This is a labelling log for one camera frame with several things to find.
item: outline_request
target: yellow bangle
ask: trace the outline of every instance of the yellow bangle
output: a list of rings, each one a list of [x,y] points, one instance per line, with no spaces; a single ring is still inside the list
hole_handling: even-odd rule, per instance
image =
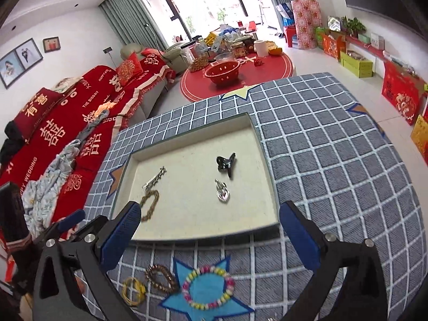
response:
[[[130,300],[128,298],[128,296],[126,295],[126,292],[128,290],[128,284],[130,283],[132,286],[132,282],[134,283],[133,287],[137,290],[137,300],[136,301]],[[122,298],[127,303],[127,305],[129,305],[131,307],[136,307],[137,305],[140,305],[144,301],[144,299],[146,298],[146,288],[136,278],[129,277],[123,282]]]

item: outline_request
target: red colander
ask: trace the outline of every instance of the red colander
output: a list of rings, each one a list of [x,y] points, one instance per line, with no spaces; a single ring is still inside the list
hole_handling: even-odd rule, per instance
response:
[[[238,78],[240,66],[241,62],[229,60],[208,68],[204,75],[216,85],[228,85]]]

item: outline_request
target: white tray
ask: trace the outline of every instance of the white tray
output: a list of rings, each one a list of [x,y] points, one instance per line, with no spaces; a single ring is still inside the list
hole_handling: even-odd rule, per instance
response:
[[[235,152],[233,179],[217,170],[216,158]],[[250,231],[278,223],[277,197],[262,147],[247,113],[207,124],[133,152],[113,203],[115,217],[128,201],[140,202],[142,185],[165,166],[153,187],[159,202],[133,240],[188,240]],[[228,202],[217,198],[215,179],[225,182]],[[151,197],[142,208],[147,213]]]

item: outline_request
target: blue star patch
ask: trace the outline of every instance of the blue star patch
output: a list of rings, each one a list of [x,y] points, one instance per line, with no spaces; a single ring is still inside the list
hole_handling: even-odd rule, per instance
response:
[[[228,271],[229,263],[230,256],[214,265]],[[180,286],[183,285],[186,276],[192,271],[193,268],[174,258],[174,274]],[[226,284],[222,276],[218,276],[217,274],[203,274],[192,281],[189,292],[196,303],[207,304],[219,299],[225,290]],[[202,319],[205,321],[214,321],[217,318],[226,318],[254,312],[253,309],[246,306],[235,297],[229,299],[229,301],[224,303],[221,307],[209,310],[198,310],[192,308],[189,303],[187,303],[181,291],[165,298],[159,303],[159,306],[185,314],[189,321],[201,321]]]

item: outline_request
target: tile floor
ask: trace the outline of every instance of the tile floor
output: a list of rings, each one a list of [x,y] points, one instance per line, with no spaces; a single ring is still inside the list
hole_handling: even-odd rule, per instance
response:
[[[428,167],[410,139],[412,127],[395,108],[381,95],[383,79],[379,76],[359,79],[346,70],[335,59],[320,49],[299,50],[288,48],[284,39],[279,39],[268,30],[258,32],[259,39],[274,40],[290,57],[296,68],[296,75],[315,72],[330,72],[368,110],[374,120],[385,130],[388,138],[402,157],[409,171],[412,183],[421,203],[424,225],[428,227]],[[180,91],[179,79],[164,93],[153,109],[151,116],[157,116],[172,109],[187,105],[189,101]]]

